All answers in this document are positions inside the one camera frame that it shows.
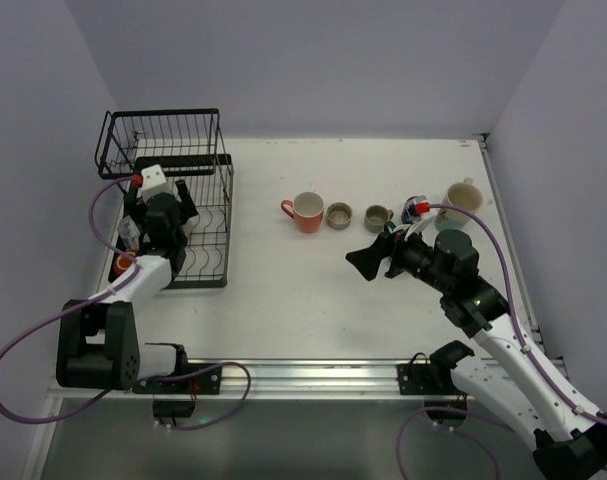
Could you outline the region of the dark blue glazed mug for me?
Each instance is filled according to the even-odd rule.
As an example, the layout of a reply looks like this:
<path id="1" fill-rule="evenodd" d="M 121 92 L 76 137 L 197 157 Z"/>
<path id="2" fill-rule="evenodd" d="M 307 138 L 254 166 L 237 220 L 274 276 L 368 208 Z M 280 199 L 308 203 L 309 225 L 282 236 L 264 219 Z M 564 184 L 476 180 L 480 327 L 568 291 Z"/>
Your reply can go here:
<path id="1" fill-rule="evenodd" d="M 417 212 L 416 205 L 425 201 L 426 197 L 422 195 L 412 196 L 408 198 L 401 210 L 401 223 L 411 224 L 416 219 L 416 217 L 421 214 Z"/>

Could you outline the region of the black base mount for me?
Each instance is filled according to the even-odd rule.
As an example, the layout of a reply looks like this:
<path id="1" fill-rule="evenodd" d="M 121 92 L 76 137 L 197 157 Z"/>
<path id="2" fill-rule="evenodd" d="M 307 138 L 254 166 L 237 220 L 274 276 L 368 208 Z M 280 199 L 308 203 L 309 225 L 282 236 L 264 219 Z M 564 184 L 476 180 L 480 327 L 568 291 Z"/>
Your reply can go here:
<path id="1" fill-rule="evenodd" d="M 222 369 L 221 364 L 188 362 L 171 376 L 141 381 L 132 391 L 149 395 L 218 395 Z"/>
<path id="2" fill-rule="evenodd" d="M 452 383 L 449 371 L 432 363 L 423 352 L 396 365 L 397 385 L 401 395 L 454 396 L 461 393 Z"/>

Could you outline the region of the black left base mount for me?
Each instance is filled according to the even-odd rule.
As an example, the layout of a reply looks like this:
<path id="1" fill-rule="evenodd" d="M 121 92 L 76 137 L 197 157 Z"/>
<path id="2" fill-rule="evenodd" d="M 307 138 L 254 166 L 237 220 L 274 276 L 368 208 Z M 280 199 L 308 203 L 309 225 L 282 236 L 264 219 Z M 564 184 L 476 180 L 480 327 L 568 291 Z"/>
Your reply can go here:
<path id="1" fill-rule="evenodd" d="M 222 369 L 221 364 L 188 362 L 171 376 L 141 381 L 132 391 L 149 395 L 218 395 Z"/>

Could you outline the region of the large orange mug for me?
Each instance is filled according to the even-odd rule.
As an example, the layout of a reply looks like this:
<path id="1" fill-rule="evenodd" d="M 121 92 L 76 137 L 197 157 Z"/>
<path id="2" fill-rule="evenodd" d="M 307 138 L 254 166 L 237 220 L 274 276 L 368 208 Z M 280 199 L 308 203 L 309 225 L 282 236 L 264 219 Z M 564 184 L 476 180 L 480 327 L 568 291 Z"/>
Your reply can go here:
<path id="1" fill-rule="evenodd" d="M 299 231 L 311 234 L 319 229 L 324 214 L 324 202 L 317 193 L 302 192 L 293 200 L 283 200 L 280 207 L 294 220 Z"/>

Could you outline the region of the left black controller box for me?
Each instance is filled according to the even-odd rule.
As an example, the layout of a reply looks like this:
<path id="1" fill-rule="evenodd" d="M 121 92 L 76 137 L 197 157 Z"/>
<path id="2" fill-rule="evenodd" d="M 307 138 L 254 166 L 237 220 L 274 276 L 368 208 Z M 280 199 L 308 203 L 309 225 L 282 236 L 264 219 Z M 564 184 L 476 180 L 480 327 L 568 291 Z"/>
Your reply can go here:
<path id="1" fill-rule="evenodd" d="M 194 411 L 192 400 L 154 400 L 152 403 L 153 418 L 159 423 L 175 425 L 179 419 L 189 419 Z"/>

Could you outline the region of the small orange red mug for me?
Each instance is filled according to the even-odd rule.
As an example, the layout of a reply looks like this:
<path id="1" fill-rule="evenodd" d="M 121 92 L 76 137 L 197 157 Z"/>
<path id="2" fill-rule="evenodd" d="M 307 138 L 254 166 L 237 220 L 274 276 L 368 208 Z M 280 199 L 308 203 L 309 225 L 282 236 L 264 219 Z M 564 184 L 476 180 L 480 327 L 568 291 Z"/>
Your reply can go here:
<path id="1" fill-rule="evenodd" d="M 118 255 L 112 264 L 112 271 L 116 276 L 125 273 L 132 265 L 132 259 L 136 257 L 134 251 L 128 250 L 125 255 Z"/>

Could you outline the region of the speckled beige small cup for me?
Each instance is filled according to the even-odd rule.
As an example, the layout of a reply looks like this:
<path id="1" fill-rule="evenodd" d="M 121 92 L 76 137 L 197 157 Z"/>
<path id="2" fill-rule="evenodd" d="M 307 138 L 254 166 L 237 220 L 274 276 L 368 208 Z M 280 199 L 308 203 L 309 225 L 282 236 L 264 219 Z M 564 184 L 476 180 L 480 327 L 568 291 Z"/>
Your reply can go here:
<path id="1" fill-rule="evenodd" d="M 334 202 L 327 207 L 326 222 L 334 230 L 347 229 L 353 217 L 353 210 L 350 205 L 344 202 Z"/>

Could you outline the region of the tall cream teal coral mug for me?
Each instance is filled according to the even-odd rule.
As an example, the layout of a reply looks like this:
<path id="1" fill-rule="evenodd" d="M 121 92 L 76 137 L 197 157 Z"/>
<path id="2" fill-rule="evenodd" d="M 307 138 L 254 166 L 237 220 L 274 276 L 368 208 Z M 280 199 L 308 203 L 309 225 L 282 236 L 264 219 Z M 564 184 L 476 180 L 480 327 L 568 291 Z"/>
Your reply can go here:
<path id="1" fill-rule="evenodd" d="M 472 178 L 465 178 L 461 182 L 452 184 L 442 200 L 443 205 L 460 207 L 470 213 L 476 214 L 483 204 L 483 194 L 474 185 Z M 462 230 L 470 218 L 459 210 L 442 208 L 437 214 L 435 227 L 438 231 Z"/>

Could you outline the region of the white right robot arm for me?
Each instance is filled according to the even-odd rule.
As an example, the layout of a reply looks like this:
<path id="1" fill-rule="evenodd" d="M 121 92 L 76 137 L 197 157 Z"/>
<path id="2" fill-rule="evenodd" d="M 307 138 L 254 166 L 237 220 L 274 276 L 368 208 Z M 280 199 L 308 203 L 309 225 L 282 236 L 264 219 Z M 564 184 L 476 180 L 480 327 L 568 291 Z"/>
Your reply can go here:
<path id="1" fill-rule="evenodd" d="M 429 246 L 419 234 L 402 239 L 384 231 L 346 259 L 368 281 L 389 259 L 387 277 L 407 272 L 435 289 L 446 318 L 507 376 L 492 374 L 460 341 L 434 351 L 426 367 L 407 364 L 399 374 L 475 397 L 524 441 L 547 479 L 589 479 L 607 467 L 607 412 L 572 386 L 512 319 L 508 301 L 480 275 L 479 253 L 466 233 L 446 230 Z"/>

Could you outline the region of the dark teal mug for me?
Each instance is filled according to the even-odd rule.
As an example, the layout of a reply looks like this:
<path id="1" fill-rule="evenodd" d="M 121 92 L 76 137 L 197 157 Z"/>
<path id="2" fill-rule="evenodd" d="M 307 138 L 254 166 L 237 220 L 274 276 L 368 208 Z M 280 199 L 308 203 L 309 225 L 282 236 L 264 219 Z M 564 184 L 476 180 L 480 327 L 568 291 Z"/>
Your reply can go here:
<path id="1" fill-rule="evenodd" d="M 395 225 L 393 222 L 388 221 L 384 225 L 384 230 L 389 233 L 405 232 L 410 227 L 410 224 Z"/>

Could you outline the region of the clear faceted glass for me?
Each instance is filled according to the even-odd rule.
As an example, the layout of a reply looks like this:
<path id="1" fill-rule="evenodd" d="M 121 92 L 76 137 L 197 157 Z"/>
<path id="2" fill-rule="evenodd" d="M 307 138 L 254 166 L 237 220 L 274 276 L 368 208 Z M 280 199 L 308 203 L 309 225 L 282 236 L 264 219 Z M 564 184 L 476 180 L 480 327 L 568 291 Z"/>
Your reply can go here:
<path id="1" fill-rule="evenodd" d="M 127 250 L 139 250 L 141 233 L 136 222 L 130 216 L 126 216 L 119 221 L 117 232 Z"/>

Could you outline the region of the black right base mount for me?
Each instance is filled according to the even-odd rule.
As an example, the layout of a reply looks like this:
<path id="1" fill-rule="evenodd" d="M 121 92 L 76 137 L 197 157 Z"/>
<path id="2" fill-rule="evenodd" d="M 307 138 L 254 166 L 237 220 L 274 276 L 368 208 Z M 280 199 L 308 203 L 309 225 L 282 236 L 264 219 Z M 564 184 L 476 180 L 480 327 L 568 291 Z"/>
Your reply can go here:
<path id="1" fill-rule="evenodd" d="M 454 396 L 461 393 L 452 383 L 449 371 L 432 363 L 423 352 L 396 365 L 397 385 L 401 395 Z"/>

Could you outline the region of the olive brown small mug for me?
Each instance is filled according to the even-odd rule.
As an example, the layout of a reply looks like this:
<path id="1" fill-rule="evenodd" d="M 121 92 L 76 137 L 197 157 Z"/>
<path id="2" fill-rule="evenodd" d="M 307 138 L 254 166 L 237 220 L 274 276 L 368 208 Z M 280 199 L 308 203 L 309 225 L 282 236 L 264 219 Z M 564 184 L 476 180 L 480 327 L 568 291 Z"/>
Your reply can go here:
<path id="1" fill-rule="evenodd" d="M 365 211 L 364 226 L 368 232 L 378 234 L 393 216 L 394 212 L 391 209 L 382 205 L 371 205 Z"/>

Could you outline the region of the black controller box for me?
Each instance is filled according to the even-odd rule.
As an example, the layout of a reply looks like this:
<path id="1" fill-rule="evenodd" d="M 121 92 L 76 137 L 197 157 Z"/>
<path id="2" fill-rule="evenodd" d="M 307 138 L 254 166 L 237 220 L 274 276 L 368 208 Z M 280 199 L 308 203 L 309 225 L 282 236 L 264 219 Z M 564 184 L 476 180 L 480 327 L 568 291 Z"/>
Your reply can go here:
<path id="1" fill-rule="evenodd" d="M 463 422 L 467 417 L 467 402 L 464 400 L 425 402 L 424 407 L 428 408 L 427 416 L 437 423 Z"/>
<path id="2" fill-rule="evenodd" d="M 189 419 L 194 411 L 192 400 L 154 400 L 152 403 L 153 418 L 159 423 L 175 425 L 179 419 Z"/>

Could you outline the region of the right black controller box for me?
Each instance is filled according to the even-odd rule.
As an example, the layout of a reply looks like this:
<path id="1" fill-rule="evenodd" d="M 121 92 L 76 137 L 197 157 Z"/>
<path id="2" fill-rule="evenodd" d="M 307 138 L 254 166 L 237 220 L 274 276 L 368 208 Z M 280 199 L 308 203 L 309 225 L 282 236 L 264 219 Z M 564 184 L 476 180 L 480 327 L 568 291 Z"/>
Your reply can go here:
<path id="1" fill-rule="evenodd" d="M 428 408 L 427 416 L 437 423 L 463 422 L 467 417 L 467 402 L 464 400 L 425 402 L 424 407 Z"/>

